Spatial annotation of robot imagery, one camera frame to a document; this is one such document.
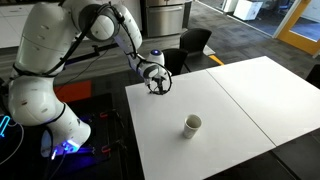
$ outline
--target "white table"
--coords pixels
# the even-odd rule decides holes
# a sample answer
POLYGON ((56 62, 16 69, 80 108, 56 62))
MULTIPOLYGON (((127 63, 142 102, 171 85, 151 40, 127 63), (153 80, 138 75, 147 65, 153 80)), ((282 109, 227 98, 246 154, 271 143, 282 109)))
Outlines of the white table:
POLYGON ((268 57, 207 71, 277 146, 320 127, 320 91, 268 57))
POLYGON ((275 147, 205 70, 173 77, 163 96, 144 84, 126 91, 147 180, 204 179, 275 147), (202 126, 185 139, 191 113, 202 126))

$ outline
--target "office chair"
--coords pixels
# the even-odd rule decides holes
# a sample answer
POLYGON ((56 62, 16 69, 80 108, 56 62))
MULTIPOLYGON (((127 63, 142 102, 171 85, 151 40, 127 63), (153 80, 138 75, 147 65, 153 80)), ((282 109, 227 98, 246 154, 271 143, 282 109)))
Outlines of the office chair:
POLYGON ((320 64, 313 66, 306 81, 320 89, 320 64))
POLYGON ((184 65, 189 72, 219 65, 203 53, 211 33, 207 29, 195 28, 187 30, 180 36, 180 49, 188 51, 184 65))
POLYGON ((257 17, 261 20, 262 19, 261 17, 272 15, 273 13, 272 11, 274 11, 277 4, 278 4, 277 0, 266 0, 262 4, 257 17))
POLYGON ((283 10, 290 8, 290 0, 279 0, 278 1, 278 13, 280 14, 283 10))
POLYGON ((164 55, 164 66, 172 73, 172 76, 181 74, 184 61, 188 55, 188 51, 178 48, 170 48, 162 50, 164 55))

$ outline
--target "paper cup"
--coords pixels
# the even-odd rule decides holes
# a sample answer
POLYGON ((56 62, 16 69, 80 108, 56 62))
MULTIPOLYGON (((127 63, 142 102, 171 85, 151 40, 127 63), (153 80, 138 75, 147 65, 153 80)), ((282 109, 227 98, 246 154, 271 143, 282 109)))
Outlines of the paper cup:
POLYGON ((184 121, 183 135, 191 139, 201 126, 201 119, 194 114, 190 114, 184 121))

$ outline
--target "floor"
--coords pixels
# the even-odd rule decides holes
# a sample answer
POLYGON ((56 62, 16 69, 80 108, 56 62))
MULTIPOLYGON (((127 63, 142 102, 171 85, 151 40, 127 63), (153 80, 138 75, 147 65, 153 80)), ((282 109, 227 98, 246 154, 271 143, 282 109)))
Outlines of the floor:
MULTIPOLYGON (((219 0, 200 0, 200 2, 203 2, 213 8, 219 7, 217 5, 220 3, 219 0)), ((260 9, 255 20, 243 22, 272 36, 276 32, 284 16, 285 13, 279 13, 276 10, 260 9)), ((320 23, 302 17, 299 18, 291 30, 315 41, 320 39, 320 23)))
MULTIPOLYGON (((235 21, 219 12, 216 12, 200 3, 193 2, 188 28, 206 28, 212 31, 207 45, 216 52, 216 56, 225 64, 247 60, 250 58, 268 56, 277 63, 286 67, 296 75, 305 79, 312 67, 318 64, 320 58, 313 59, 307 53, 296 49, 279 40, 235 21)), ((139 49, 144 56, 153 48, 165 49, 177 46, 180 35, 162 38, 145 39, 139 49)), ((76 55, 90 52, 91 42, 85 42, 77 50, 76 55)), ((10 66, 16 56, 17 48, 1 49, 0 76, 10 73, 10 66)), ((93 59, 75 64, 67 68, 56 78, 56 85, 61 85, 82 71, 93 59)), ((70 82, 92 80, 92 94, 94 96, 105 93, 112 94, 114 108, 124 120, 128 138, 129 156, 127 159, 127 179, 143 179, 139 154, 130 122, 130 110, 126 98, 125 86, 142 82, 127 66, 125 56, 121 50, 110 50, 106 56, 92 64, 91 68, 79 78, 70 82)), ((247 162, 239 164, 209 179, 320 179, 317 169, 320 168, 319 147, 320 132, 315 131, 298 138, 281 148, 267 152, 247 162)))

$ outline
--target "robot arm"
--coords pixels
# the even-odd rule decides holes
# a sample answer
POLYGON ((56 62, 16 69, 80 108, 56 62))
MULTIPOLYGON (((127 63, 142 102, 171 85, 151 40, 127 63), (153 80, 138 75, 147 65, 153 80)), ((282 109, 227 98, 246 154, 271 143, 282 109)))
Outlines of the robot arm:
POLYGON ((55 75, 62 71, 62 56, 76 49, 72 40, 79 34, 93 41, 113 38, 129 59, 130 67, 146 85, 170 79, 163 69, 164 58, 154 50, 147 59, 137 52, 142 43, 140 30, 122 5, 99 5, 94 0, 67 0, 62 6, 38 3, 30 12, 9 84, 9 111, 24 126, 46 124, 41 153, 48 157, 74 153, 89 138, 91 130, 53 91, 55 75))
POLYGON ((90 0, 77 3, 75 1, 66 1, 62 7, 73 10, 73 22, 79 31, 85 32, 93 41, 103 42, 113 38, 127 55, 130 67, 145 79, 146 85, 149 85, 153 78, 167 79, 167 71, 161 67, 164 65, 161 51, 152 51, 147 61, 138 54, 137 49, 141 46, 142 37, 134 18, 125 6, 98 5, 90 0))

